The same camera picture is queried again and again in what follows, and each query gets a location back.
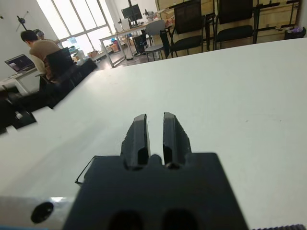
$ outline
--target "window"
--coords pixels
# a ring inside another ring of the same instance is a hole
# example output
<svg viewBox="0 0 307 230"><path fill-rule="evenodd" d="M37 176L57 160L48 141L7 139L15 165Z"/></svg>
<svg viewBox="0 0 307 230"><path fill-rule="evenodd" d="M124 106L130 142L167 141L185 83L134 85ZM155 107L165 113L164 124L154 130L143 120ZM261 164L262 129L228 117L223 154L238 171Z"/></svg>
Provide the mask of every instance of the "window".
<svg viewBox="0 0 307 230"><path fill-rule="evenodd" d="M56 9L53 6L51 0L37 0L40 8L42 9L44 15L46 16L48 22L50 23L54 33L57 35L58 39L68 37L69 34L61 21Z"/></svg>
<svg viewBox="0 0 307 230"><path fill-rule="evenodd" d="M53 0L71 35L83 32L81 23L69 0Z"/></svg>
<svg viewBox="0 0 307 230"><path fill-rule="evenodd" d="M96 23L92 17L90 9L87 7L85 0L72 0L78 15L86 30L90 30L96 27Z"/></svg>
<svg viewBox="0 0 307 230"><path fill-rule="evenodd" d="M101 50L100 38L107 37L111 35L109 28L103 27L101 29L95 30L87 34L95 48L95 50ZM104 41L105 46L112 44L110 41Z"/></svg>
<svg viewBox="0 0 307 230"><path fill-rule="evenodd" d="M99 39L115 32L105 0L37 2L64 47L76 46L86 55L93 49L101 50Z"/></svg>
<svg viewBox="0 0 307 230"><path fill-rule="evenodd" d="M100 11L97 0L86 0L97 26L105 25L105 19Z"/></svg>
<svg viewBox="0 0 307 230"><path fill-rule="evenodd" d="M100 4L101 4L101 7L105 13L105 16L106 16L106 20L107 20L107 23L109 24L110 28L111 28L111 31L112 33L116 33L116 30L115 30L115 27L114 27L114 22L112 20L112 17L111 17L111 14L110 14L110 11L106 5L106 0L99 0Z"/></svg>

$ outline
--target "chair backrest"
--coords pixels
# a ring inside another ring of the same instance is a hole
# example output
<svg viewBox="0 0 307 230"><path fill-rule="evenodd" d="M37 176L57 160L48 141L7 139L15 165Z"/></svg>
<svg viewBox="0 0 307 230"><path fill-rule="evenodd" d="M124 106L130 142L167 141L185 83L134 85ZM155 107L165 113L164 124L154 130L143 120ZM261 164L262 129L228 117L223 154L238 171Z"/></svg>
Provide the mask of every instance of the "chair backrest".
<svg viewBox="0 0 307 230"><path fill-rule="evenodd" d="M169 55L169 41L167 37L167 32L166 30L161 30L160 31L160 38L163 44L164 52L165 52L165 58L168 57Z"/></svg>
<svg viewBox="0 0 307 230"><path fill-rule="evenodd" d="M201 2L187 1L174 8L177 34L183 34L202 27Z"/></svg>
<svg viewBox="0 0 307 230"><path fill-rule="evenodd" d="M74 62L68 48L61 49L53 54L46 56L47 62L52 73L52 80L60 80L60 77L67 72Z"/></svg>
<svg viewBox="0 0 307 230"><path fill-rule="evenodd" d="M249 19L253 15L253 0L218 0L220 24Z"/></svg>
<svg viewBox="0 0 307 230"><path fill-rule="evenodd" d="M158 20L146 26L146 33L148 34L148 36L159 35L160 31L164 29L165 29L164 20Z"/></svg>

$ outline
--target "white table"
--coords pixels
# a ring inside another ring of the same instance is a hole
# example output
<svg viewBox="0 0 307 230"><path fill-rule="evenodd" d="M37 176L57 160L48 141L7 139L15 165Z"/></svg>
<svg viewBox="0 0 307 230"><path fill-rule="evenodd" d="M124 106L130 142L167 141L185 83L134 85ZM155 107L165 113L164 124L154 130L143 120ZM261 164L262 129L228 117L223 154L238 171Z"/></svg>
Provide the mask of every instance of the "white table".
<svg viewBox="0 0 307 230"><path fill-rule="evenodd" d="M37 72L37 69L31 69L27 72L16 74L13 76L8 77L7 79L4 79L0 81L1 86L9 86L9 85L15 85L19 92L23 95L28 94L31 89L28 89L24 83L22 82L22 79L32 76L33 73Z"/></svg>
<svg viewBox="0 0 307 230"><path fill-rule="evenodd" d="M250 229L307 224L306 60L297 39L94 72L38 124L1 136L0 195L75 196L86 163L119 155L142 113L162 156L167 111L193 152L218 153Z"/></svg>
<svg viewBox="0 0 307 230"><path fill-rule="evenodd" d="M112 68L114 68L116 65L118 65L119 63L121 63L123 60L126 59L126 54L125 54L125 52L124 52L124 50L123 50L123 48L122 48L122 46L121 46L121 39L120 39L120 37L121 37L121 36L125 36L126 41L127 41L127 45L128 45L128 48L129 48L129 51L130 51L130 53L131 53L131 56L133 56L133 53L132 53L132 50L131 50L131 46L130 46L130 41L129 41L129 38L128 38L127 35L128 35L128 34L132 34L132 33L134 33L134 32L137 32L137 31L144 30L144 29L146 28L146 26L147 26L148 24L150 24L150 23L152 23L152 22L144 23L144 24L142 24L142 25L139 25L138 27L131 28L131 29L128 29L128 30L125 30L125 31L121 31L121 32L118 32L118 33L116 33L116 34L112 34L112 35L110 35L110 36L108 36L108 37L104 37L104 38L101 38L101 39L100 39L100 44L101 44L101 46L102 46L102 48L103 48L103 51L106 53L107 60L109 61L109 63L110 63L110 65L111 65ZM105 46L105 44L103 43L103 41L110 40L110 39L112 39L112 38L116 38L116 40L118 41L119 48L120 48L121 53L122 53L122 55L123 55L120 59L118 59L118 60L115 61L115 62L112 61L112 59L111 59L109 53L108 53L107 50L106 50L106 46Z"/></svg>

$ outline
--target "office room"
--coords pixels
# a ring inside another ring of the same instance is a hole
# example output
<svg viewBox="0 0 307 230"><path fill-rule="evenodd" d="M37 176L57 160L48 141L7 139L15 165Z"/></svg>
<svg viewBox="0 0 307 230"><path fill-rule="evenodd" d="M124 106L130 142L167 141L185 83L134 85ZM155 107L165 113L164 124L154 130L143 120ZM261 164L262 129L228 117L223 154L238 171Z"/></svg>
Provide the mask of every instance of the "office room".
<svg viewBox="0 0 307 230"><path fill-rule="evenodd" d="M307 0L0 0L0 230L307 224Z"/></svg>

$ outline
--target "brown shirt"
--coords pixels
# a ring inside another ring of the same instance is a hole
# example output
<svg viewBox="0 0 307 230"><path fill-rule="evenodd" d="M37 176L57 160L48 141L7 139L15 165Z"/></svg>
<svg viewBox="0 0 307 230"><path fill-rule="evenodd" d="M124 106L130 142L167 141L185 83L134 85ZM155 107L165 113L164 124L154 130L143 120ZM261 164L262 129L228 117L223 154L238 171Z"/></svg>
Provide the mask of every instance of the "brown shirt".
<svg viewBox="0 0 307 230"><path fill-rule="evenodd" d="M47 79L52 78L49 63L46 61L46 56L59 51L60 48L53 42L48 40L38 40L34 42L33 47L30 49L30 55L33 55L45 64L45 72Z"/></svg>

